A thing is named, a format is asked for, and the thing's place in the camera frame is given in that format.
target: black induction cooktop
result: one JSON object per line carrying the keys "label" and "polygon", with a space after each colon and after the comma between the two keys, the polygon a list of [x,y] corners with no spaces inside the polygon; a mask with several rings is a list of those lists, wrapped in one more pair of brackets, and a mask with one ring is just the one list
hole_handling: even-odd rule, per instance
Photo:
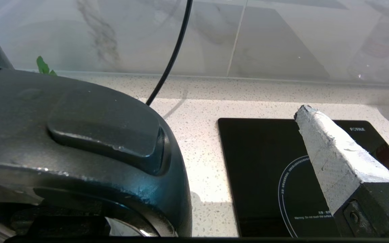
{"label": "black induction cooktop", "polygon": [[[389,146],[364,120],[335,123],[389,168]],[[294,120],[218,120],[241,237],[339,237]]]}

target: quartz countertop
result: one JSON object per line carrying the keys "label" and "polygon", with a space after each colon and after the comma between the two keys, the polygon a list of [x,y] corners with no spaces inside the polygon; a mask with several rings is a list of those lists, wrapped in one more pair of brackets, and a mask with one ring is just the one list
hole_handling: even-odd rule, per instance
{"label": "quartz countertop", "polygon": [[[137,97],[136,92],[132,90],[127,92],[121,88],[124,87],[124,80],[128,80],[127,77],[119,80],[102,77],[98,80],[94,77],[73,74],[66,76],[92,81],[130,93],[141,101],[146,100],[145,96]],[[283,90],[283,96],[286,92],[293,91]],[[223,97],[215,100],[213,96],[208,96],[207,99],[196,99],[186,98],[187,95],[184,94],[181,98],[173,98],[173,96],[166,98],[159,95],[154,100],[151,107],[169,124],[184,157],[191,192],[194,237],[238,236],[217,127],[217,120],[221,117],[292,119],[298,108],[306,103],[303,102],[306,95],[309,105],[321,110],[331,119],[369,121],[389,144],[389,105],[343,104],[334,99],[330,99],[329,103],[327,97],[320,97],[321,102],[317,103],[313,102],[316,100],[309,97],[309,93],[299,92],[298,95],[296,100],[288,96],[288,102],[242,100],[238,99],[238,96],[235,100],[224,100]]]}

